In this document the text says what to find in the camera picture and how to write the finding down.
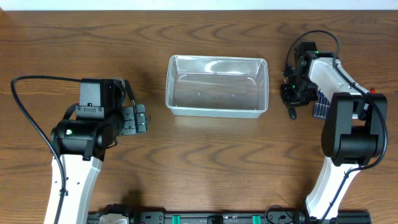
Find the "blue precision screwdriver set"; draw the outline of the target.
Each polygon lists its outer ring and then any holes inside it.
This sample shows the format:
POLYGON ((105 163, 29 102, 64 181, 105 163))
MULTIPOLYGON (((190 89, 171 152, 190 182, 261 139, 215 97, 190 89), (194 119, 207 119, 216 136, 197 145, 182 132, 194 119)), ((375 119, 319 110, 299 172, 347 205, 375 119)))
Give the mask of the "blue precision screwdriver set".
POLYGON ((317 99, 314 102, 312 116, 318 119, 326 119, 326 117, 328 116, 329 107, 330 102, 321 91, 321 89, 318 89, 317 99))

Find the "black yellow screwdriver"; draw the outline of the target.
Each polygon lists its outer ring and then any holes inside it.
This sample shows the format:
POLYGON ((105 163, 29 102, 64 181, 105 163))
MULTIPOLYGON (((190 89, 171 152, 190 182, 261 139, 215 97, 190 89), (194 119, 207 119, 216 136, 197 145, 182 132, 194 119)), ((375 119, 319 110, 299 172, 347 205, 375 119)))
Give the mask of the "black yellow screwdriver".
POLYGON ((297 112, 294 107, 288 108, 288 114, 289 114, 290 119, 297 119, 297 112))

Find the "clear plastic container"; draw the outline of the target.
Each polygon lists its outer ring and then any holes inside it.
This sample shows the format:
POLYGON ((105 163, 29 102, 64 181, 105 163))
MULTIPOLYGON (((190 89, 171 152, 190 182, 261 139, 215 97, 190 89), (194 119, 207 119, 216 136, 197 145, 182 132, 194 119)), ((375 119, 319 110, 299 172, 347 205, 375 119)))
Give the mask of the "clear plastic container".
POLYGON ((259 118, 269 107, 263 58, 173 55, 165 104, 174 115, 259 118))

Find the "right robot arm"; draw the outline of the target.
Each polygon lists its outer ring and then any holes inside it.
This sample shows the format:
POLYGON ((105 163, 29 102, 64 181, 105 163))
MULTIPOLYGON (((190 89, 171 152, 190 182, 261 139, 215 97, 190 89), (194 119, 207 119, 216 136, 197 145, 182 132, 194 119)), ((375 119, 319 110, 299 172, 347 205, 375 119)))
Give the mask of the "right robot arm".
POLYGON ((336 53, 318 51, 314 42, 294 43, 288 53, 295 64, 285 66, 287 82, 280 95, 290 118, 296 119, 295 109, 316 101, 319 94, 329 102, 321 136, 323 167, 295 222, 336 223, 354 177, 378 165, 386 153, 387 99, 357 84, 336 53))

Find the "black handled claw hammer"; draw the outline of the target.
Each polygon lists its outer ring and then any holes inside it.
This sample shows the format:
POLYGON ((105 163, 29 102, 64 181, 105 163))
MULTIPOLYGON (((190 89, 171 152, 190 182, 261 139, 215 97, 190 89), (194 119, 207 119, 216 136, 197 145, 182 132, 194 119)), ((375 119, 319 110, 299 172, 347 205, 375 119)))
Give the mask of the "black handled claw hammer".
POLYGON ((150 121, 150 116, 146 116, 145 105, 136 103, 132 88, 131 88, 128 80, 124 80, 124 85, 125 85, 127 96, 129 97, 129 99, 132 103, 132 107, 135 112, 135 118, 136 118, 137 123, 139 125, 147 125, 148 122, 150 121))

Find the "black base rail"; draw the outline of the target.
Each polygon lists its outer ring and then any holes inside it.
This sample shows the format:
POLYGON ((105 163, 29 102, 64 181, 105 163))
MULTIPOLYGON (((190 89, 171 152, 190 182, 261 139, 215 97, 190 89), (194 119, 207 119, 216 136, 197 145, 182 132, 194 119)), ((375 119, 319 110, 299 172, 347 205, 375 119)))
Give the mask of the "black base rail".
POLYGON ((193 213, 134 211, 127 205, 107 205, 100 212, 90 212, 87 223, 125 223, 125 224, 306 224, 320 223, 308 217, 302 210, 271 207, 262 213, 193 213))

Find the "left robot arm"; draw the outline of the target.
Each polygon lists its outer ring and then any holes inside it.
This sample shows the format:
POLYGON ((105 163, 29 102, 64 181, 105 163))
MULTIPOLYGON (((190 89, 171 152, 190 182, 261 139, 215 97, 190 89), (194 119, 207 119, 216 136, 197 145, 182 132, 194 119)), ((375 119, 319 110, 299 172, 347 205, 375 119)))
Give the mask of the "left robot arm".
POLYGON ((79 103, 67 109, 50 135, 60 159, 52 162, 46 223, 86 223, 106 150, 119 136, 147 131, 145 106, 124 106, 126 99, 134 101, 127 80, 80 81, 79 103))

